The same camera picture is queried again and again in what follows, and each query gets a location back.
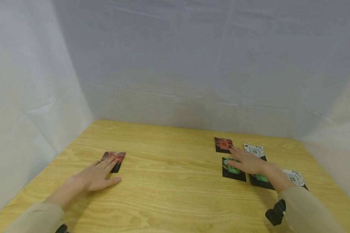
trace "wood grain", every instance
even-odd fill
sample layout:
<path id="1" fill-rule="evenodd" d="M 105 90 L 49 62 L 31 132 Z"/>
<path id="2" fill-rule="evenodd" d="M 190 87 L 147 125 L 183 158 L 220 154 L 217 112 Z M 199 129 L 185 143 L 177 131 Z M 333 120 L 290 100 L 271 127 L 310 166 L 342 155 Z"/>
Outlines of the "wood grain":
<path id="1" fill-rule="evenodd" d="M 108 150 L 125 151 L 116 187 L 80 196 L 66 212 L 72 233 L 291 232 L 264 213 L 275 191 L 222 177 L 214 137 L 263 146 L 268 161 L 300 171 L 308 188 L 350 232 L 350 199 L 300 142 L 286 138 L 98 120 L 2 211 L 0 232 L 32 203 Z"/>

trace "card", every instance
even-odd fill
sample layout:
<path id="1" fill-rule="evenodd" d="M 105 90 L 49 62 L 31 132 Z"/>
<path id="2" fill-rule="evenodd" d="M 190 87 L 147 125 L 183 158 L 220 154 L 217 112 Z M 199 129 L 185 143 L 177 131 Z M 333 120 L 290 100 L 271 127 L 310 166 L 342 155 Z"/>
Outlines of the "card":
<path id="1" fill-rule="evenodd" d="M 244 143 L 244 150 L 254 154 L 256 157 L 261 158 L 264 161 L 267 161 L 266 155 L 264 154 L 264 151 L 263 151 L 263 147 Z M 254 186 L 275 190 L 272 184 L 268 182 L 268 179 L 264 177 L 263 174 L 249 174 L 249 178 L 250 178 L 250 183 Z"/>
<path id="2" fill-rule="evenodd" d="M 232 140 L 226 139 L 226 138 L 217 138 L 217 137 L 214 137 L 214 140 L 215 140 L 215 149 L 217 152 L 231 154 L 229 149 L 233 146 Z"/>
<path id="3" fill-rule="evenodd" d="M 258 147 L 254 145 L 249 145 L 244 143 L 244 150 L 254 154 L 256 157 L 267 161 L 266 155 L 264 154 L 263 147 Z"/>
<path id="4" fill-rule="evenodd" d="M 109 157 L 112 157 L 115 155 L 118 157 L 117 164 L 113 167 L 110 173 L 117 173 L 119 169 L 121 168 L 122 161 L 124 157 L 126 156 L 126 152 L 115 152 L 115 151 L 106 151 L 101 158 L 101 161 L 104 161 L 105 159 L 108 159 Z"/>
<path id="5" fill-rule="evenodd" d="M 227 164 L 229 160 L 233 160 L 238 162 L 237 160 L 234 160 L 232 158 L 222 158 L 222 175 L 223 177 L 228 177 L 231 179 L 239 180 L 239 181 L 245 181 L 246 182 L 246 176 L 245 173 L 239 169 L 236 169 L 230 165 Z"/>
<path id="6" fill-rule="evenodd" d="M 293 170 L 287 170 L 287 169 L 283 169 L 283 172 L 286 174 L 286 176 L 289 177 L 291 181 L 293 181 L 294 184 L 300 187 L 304 187 L 305 189 L 308 190 L 301 172 L 295 172 Z"/>
<path id="7" fill-rule="evenodd" d="M 268 179 L 264 177 L 262 174 L 249 174 L 250 183 L 253 186 L 263 187 L 265 189 L 272 189 L 275 190 L 274 187 L 270 182 L 268 182 Z"/>

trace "beige sleeve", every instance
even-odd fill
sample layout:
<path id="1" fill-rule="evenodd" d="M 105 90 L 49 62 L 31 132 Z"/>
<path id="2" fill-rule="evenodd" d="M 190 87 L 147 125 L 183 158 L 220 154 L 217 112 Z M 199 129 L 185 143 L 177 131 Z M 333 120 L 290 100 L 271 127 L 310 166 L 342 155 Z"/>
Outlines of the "beige sleeve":
<path id="1" fill-rule="evenodd" d="M 291 187 L 279 193 L 286 204 L 285 218 L 297 233 L 345 232 L 327 208 L 303 187 Z"/>
<path id="2" fill-rule="evenodd" d="M 64 212 L 54 204 L 35 203 L 13 221 L 3 233 L 55 233 Z"/>

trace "hand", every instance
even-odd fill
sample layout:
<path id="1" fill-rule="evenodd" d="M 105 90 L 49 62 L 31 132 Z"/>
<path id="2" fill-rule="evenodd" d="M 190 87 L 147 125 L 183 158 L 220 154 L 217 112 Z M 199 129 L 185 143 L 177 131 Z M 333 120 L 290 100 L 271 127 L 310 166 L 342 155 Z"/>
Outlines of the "hand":
<path id="1" fill-rule="evenodd" d="M 86 167 L 78 174 L 72 176 L 72 179 L 80 181 L 84 184 L 86 191 L 98 191 L 106 187 L 116 185 L 121 182 L 120 177 L 106 179 L 113 167 L 117 164 L 118 157 L 112 156 L 103 161 L 96 161 Z"/>
<path id="2" fill-rule="evenodd" d="M 263 173 L 263 167 L 267 163 L 266 161 L 256 157 L 254 154 L 246 152 L 236 147 L 231 147 L 229 151 L 232 157 L 239 162 L 229 160 L 227 163 L 232 167 L 235 167 L 243 172 L 249 174 L 261 174 Z"/>

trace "white backdrop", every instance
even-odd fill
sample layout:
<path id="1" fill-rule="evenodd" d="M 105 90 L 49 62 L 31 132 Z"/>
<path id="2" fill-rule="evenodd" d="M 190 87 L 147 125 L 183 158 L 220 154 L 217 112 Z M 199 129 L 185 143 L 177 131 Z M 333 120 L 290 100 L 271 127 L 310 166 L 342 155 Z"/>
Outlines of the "white backdrop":
<path id="1" fill-rule="evenodd" d="M 0 1 L 0 208 L 98 118 L 297 138 L 350 196 L 350 0 Z"/>
<path id="2" fill-rule="evenodd" d="M 0 209 L 91 122 L 52 4 L 0 1 Z"/>

